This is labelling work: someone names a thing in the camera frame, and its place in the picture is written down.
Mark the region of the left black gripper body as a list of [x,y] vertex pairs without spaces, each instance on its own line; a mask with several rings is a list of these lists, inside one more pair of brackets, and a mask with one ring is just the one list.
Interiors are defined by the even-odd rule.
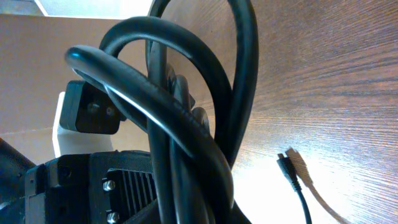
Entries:
[[31,168],[25,222],[160,223],[150,154],[72,154]]

